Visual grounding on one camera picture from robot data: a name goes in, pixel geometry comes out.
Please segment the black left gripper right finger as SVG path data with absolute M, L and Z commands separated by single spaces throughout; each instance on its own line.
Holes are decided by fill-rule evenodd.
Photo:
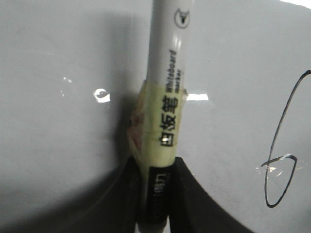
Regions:
M 198 183 L 181 157 L 171 169 L 169 222 L 172 233 L 251 233 Z

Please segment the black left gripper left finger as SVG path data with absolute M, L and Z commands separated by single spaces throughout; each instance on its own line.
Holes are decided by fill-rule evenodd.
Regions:
M 133 157 L 55 207 L 2 225 L 2 233 L 133 233 L 140 175 Z

